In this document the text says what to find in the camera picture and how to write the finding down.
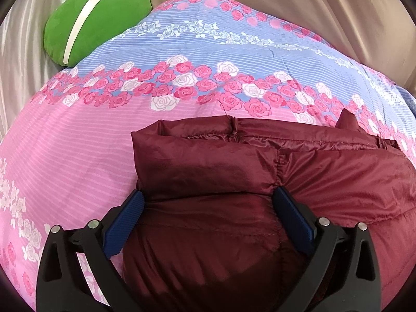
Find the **maroon quilted down jacket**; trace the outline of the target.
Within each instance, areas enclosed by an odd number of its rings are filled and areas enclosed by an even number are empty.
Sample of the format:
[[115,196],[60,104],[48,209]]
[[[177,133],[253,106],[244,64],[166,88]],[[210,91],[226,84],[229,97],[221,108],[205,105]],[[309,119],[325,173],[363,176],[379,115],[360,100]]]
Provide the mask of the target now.
[[334,127],[228,116],[132,133],[145,209],[123,274],[150,311],[270,311],[307,262],[271,204],[284,186],[317,216],[369,227],[388,304],[415,266],[415,168],[343,111]]

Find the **silver white curtain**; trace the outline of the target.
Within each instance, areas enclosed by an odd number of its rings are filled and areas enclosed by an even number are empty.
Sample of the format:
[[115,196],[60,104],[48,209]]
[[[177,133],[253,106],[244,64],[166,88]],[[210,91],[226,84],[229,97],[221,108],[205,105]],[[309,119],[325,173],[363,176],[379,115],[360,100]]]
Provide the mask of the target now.
[[61,68],[43,48],[48,17],[65,0],[15,0],[1,22],[1,137],[29,99]]

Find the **green plush pillow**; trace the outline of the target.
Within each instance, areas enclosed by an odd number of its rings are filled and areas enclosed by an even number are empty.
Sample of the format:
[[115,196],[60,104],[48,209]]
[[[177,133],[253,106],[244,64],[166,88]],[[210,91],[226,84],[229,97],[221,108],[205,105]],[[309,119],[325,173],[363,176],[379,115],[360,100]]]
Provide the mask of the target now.
[[44,49],[54,63],[76,66],[151,10],[150,0],[66,0],[45,24]]

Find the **pink floral bed quilt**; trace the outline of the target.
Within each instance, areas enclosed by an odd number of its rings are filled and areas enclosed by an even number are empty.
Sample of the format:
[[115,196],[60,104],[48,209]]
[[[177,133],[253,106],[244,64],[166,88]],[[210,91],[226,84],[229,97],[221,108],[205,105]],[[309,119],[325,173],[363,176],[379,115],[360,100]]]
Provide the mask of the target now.
[[415,98],[309,30],[233,0],[170,0],[45,82],[1,140],[1,268],[36,309],[49,232],[138,190],[132,133],[228,116],[334,127],[343,111],[415,168]]

